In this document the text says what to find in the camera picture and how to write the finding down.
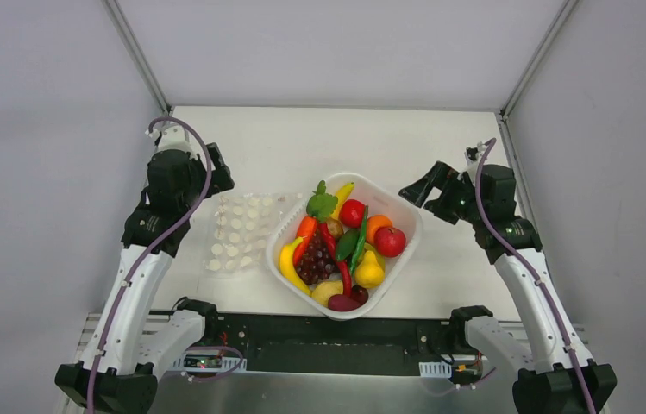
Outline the clear zip top bag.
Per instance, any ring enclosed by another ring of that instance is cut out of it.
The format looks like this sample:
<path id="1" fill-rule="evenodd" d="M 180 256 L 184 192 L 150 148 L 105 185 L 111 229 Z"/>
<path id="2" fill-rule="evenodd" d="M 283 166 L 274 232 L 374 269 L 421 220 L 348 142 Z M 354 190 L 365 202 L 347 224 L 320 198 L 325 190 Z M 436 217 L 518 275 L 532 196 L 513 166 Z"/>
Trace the clear zip top bag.
<path id="1" fill-rule="evenodd" d="M 220 196 L 206 231 L 204 270 L 220 276 L 258 266 L 272 230 L 302 196 L 301 192 Z"/>

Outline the green cucumber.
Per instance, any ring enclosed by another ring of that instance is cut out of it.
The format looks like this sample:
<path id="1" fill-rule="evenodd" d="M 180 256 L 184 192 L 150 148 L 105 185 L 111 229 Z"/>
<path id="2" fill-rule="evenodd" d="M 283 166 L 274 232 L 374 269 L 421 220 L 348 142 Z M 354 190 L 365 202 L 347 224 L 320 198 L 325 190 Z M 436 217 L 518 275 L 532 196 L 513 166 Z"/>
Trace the green cucumber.
<path id="1" fill-rule="evenodd" d="M 338 239 L 335 250 L 336 261 L 345 261 L 352 255 L 357 246 L 359 236 L 358 229 L 349 229 Z"/>

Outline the white plastic basket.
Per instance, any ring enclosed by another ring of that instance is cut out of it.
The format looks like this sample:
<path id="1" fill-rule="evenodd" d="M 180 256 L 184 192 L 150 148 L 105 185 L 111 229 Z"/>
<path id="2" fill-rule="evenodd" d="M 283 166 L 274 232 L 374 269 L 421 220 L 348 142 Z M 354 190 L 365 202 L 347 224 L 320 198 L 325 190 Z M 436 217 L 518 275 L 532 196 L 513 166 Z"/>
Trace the white plastic basket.
<path id="1" fill-rule="evenodd" d="M 396 224 L 403 226 L 403 231 L 407 236 L 407 246 L 398 258 L 389 260 L 386 263 L 386 277 L 381 287 L 373 289 L 373 293 L 368 301 L 355 310 L 337 311 L 329 310 L 318 304 L 309 295 L 303 293 L 300 289 L 293 286 L 279 270 L 279 256 L 282 248 L 292 242 L 292 236 L 296 226 L 301 223 L 304 212 L 304 203 L 299 201 L 290 213 L 282 219 L 282 222 L 270 235 L 267 242 L 265 258 L 267 266 L 273 275 L 286 288 L 292 290 L 294 294 L 303 299 L 305 303 L 311 305 L 316 311 L 321 312 L 326 317 L 333 320 L 343 321 L 362 317 L 371 311 L 378 302 L 386 295 L 387 291 L 395 284 L 399 276 L 403 274 L 409 260 L 414 254 L 423 234 L 423 224 L 420 214 L 415 207 L 405 202 L 402 198 L 395 195 L 375 184 L 372 180 L 355 172 L 338 172 L 325 179 L 328 185 L 340 187 L 352 182 L 354 189 L 352 194 L 364 202 L 370 202 L 378 212 L 390 213 Z"/>

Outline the small yellow banana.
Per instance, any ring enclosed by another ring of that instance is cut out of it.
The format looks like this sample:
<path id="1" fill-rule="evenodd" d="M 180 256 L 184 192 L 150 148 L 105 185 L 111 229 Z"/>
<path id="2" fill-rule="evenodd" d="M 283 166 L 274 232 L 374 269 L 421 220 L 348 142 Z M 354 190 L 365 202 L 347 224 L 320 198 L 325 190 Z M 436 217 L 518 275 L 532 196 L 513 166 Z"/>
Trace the small yellow banana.
<path id="1" fill-rule="evenodd" d="M 331 213 L 330 217 L 337 220 L 339 218 L 342 206 L 348 200 L 350 194 L 354 189 L 354 182 L 347 182 L 336 193 L 337 204 Z"/>

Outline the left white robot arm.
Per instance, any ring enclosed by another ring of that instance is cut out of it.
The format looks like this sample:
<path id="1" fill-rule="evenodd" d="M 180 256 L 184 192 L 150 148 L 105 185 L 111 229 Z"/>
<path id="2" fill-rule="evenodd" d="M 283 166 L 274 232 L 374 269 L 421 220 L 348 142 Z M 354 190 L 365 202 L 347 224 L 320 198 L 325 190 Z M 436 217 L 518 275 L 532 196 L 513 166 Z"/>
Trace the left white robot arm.
<path id="1" fill-rule="evenodd" d="M 98 325 L 77 361 L 62 364 L 55 385 L 91 412 L 146 413 L 160 379 L 193 346 L 218 343 L 214 304 L 181 298 L 169 321 L 143 339 L 160 282 L 191 228 L 201 200 L 235 186 L 215 143 L 194 155 L 189 145 L 160 150 L 147 164 L 147 183 L 124 224 L 116 280 Z"/>

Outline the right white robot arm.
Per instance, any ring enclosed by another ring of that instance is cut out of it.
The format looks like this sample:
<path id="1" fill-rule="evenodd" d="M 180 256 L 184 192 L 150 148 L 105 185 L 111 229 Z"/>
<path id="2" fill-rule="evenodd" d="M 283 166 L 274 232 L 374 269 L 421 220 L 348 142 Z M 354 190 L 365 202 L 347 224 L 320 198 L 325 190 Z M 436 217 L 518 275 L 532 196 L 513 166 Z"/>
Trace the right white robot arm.
<path id="1" fill-rule="evenodd" d="M 535 227 L 516 213 L 514 172 L 486 165 L 458 172 L 438 161 L 399 196 L 451 224 L 471 224 L 475 240 L 505 282 L 525 330 L 524 346 L 484 305 L 452 310 L 442 338 L 447 356 L 470 351 L 511 381 L 519 413 L 599 413 L 618 383 L 599 364 L 557 297 Z"/>

